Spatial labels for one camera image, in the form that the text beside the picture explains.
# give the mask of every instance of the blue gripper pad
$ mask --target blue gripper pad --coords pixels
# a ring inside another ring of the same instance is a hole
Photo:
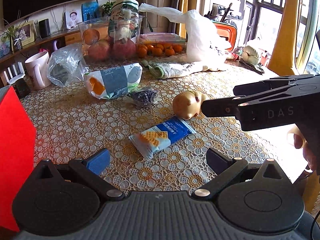
[[[110,163],[110,152],[106,148],[103,148],[87,158],[86,163],[90,171],[96,175],[100,175]]]

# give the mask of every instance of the framed photograph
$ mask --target framed photograph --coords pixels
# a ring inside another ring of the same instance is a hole
[[[30,20],[26,23],[23,23],[20,29],[17,31],[17,36],[22,38],[22,46],[25,46],[31,42],[35,41],[35,35],[34,35],[34,26],[35,23],[33,20]]]
[[[4,34],[0,35],[0,58],[7,55],[10,49],[10,40],[7,38],[3,41]]]
[[[90,19],[96,19],[101,17],[99,11],[99,5],[95,2],[86,2],[81,5],[82,19],[88,21]]]
[[[82,22],[82,14],[80,9],[72,9],[66,11],[67,29],[78,28],[78,23]]]

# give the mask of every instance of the tissue package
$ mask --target tissue package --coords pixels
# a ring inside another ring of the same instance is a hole
[[[86,73],[84,82],[88,92],[95,98],[116,99],[137,87],[141,74],[142,67],[134,63]]]

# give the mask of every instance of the red box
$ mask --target red box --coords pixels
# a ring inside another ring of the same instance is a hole
[[[36,128],[12,86],[0,89],[0,226],[19,231],[12,201],[33,170]]]

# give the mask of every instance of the black cylinder speaker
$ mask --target black cylinder speaker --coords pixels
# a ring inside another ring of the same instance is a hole
[[[41,38],[45,38],[51,35],[49,19],[44,19],[42,21],[39,21],[39,30],[40,30]]]

